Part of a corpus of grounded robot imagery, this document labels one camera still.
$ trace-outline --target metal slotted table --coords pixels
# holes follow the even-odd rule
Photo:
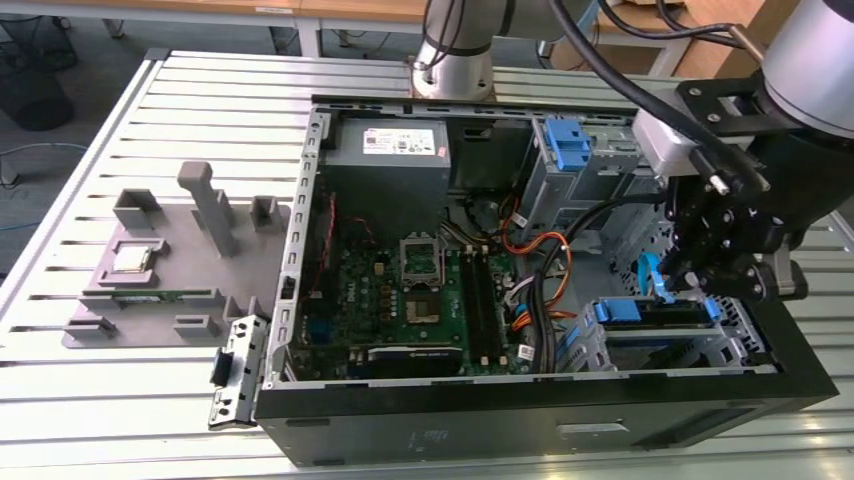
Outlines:
[[[670,85],[644,80],[646,88]],[[173,52],[147,60],[0,288],[0,476],[186,478],[299,474],[261,429],[207,431],[213,348],[70,350],[75,311],[125,187],[190,201],[186,159],[234,201],[294,196],[314,93],[406,97],[402,63]],[[501,102],[628,106],[590,74],[496,69]],[[854,247],[837,214],[794,253],[813,295],[789,304],[841,396],[685,450],[305,470],[318,477],[778,480],[854,478]],[[41,467],[29,470],[21,467]]]

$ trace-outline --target metal bracket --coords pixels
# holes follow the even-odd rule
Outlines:
[[[762,255],[762,261],[772,266],[774,276],[777,277],[777,290],[782,297],[796,293],[796,281],[792,278],[792,256],[789,252],[789,243],[784,240],[784,244],[773,254]]]
[[[229,342],[217,352],[211,383],[217,385],[209,430],[251,428],[265,342],[270,321],[250,315],[231,324]]]

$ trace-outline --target floor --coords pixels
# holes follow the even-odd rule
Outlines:
[[[59,74],[59,79],[75,105],[75,119],[55,130],[34,133],[18,128],[0,113],[0,152],[39,142],[89,145],[150,48],[275,53],[271,32],[262,27],[130,21],[125,25],[126,37],[114,40],[99,20],[71,19],[71,24],[69,36],[81,61]],[[294,34],[283,29],[277,31],[277,38],[281,50],[298,55],[299,41]],[[325,32],[323,37],[326,55],[339,58],[367,55],[371,59],[404,60],[417,53],[421,45],[420,35],[401,33],[386,39],[385,33],[369,32],[351,39],[350,48],[339,47],[333,32]],[[497,39],[493,53],[496,65],[541,68],[534,41]],[[22,179],[14,190],[0,189],[0,282],[35,231],[35,226],[10,227],[31,225],[42,219],[79,158],[77,150],[65,148],[30,149],[3,158],[5,165],[15,168]]]

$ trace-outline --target black trash can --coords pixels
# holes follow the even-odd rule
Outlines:
[[[45,15],[0,15],[0,25],[13,41],[50,71],[78,64],[78,53],[66,34],[69,19]]]
[[[54,74],[14,42],[0,42],[0,110],[25,130],[63,125],[74,107]]]

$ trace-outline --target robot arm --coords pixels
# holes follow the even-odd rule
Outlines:
[[[692,168],[702,149],[650,115],[634,130],[668,179],[670,290],[753,300],[801,299],[806,279],[790,252],[810,225],[854,194],[854,2],[804,0],[762,68],[748,79],[686,81],[669,101],[757,161],[770,188],[724,193]],[[821,78],[821,87],[816,81]]]
[[[582,17],[585,2],[572,0],[526,1],[525,8],[510,0],[434,0],[414,66],[418,93],[486,98],[493,36],[570,33],[568,19],[562,25],[554,15],[557,3],[573,19]],[[854,0],[802,0],[765,54],[740,28],[730,34],[761,60],[750,78],[686,81],[657,92],[656,101],[638,101],[636,137],[668,187],[674,223],[660,271],[669,290],[798,299],[808,284],[789,253],[809,226],[854,194]],[[569,38],[585,56],[584,38]],[[589,63],[612,86],[629,82],[610,65]],[[677,125],[674,115],[654,108],[662,101],[692,121]]]
[[[573,18],[588,2],[564,0]],[[430,0],[425,41],[413,65],[424,98],[484,100],[493,92],[490,48],[496,36],[554,40],[564,36],[548,0]]]

